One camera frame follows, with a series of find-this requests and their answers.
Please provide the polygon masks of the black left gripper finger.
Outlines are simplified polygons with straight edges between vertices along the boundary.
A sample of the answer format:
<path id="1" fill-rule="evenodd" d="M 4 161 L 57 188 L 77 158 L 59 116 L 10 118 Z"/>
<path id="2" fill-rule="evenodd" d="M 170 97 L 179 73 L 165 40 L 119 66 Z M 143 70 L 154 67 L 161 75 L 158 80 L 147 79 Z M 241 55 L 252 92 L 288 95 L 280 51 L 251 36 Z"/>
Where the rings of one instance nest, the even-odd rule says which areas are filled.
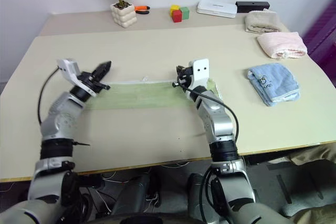
<path id="1" fill-rule="evenodd" d="M 106 61 L 98 65 L 92 72 L 93 77 L 104 77 L 111 69 L 111 61 Z"/>
<path id="2" fill-rule="evenodd" d="M 110 71 L 111 63 L 101 63 L 94 70 L 95 81 L 100 82 Z"/>

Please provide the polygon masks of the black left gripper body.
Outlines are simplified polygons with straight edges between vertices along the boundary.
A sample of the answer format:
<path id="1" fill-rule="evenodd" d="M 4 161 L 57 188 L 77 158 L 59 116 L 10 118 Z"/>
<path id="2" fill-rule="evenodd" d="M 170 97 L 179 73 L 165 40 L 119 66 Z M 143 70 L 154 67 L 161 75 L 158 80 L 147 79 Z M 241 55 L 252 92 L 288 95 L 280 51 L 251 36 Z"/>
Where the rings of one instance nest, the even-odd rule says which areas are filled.
<path id="1" fill-rule="evenodd" d="M 89 87 L 94 93 L 100 93 L 102 90 L 109 90 L 110 86 L 107 84 L 102 84 L 101 82 L 96 82 L 92 73 L 83 71 L 79 76 L 80 80 L 84 85 Z"/>

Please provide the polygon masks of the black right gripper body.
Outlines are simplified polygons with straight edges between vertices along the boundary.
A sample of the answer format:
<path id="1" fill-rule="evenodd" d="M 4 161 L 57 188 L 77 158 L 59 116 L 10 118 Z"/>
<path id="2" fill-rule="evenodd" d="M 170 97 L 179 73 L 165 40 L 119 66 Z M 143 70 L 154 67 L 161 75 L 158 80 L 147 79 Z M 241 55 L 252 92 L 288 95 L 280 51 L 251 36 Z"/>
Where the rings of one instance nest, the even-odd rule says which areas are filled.
<path id="1" fill-rule="evenodd" d="M 172 87 L 182 87 L 183 89 L 189 88 L 192 82 L 193 67 L 176 67 L 177 79 L 172 82 Z"/>

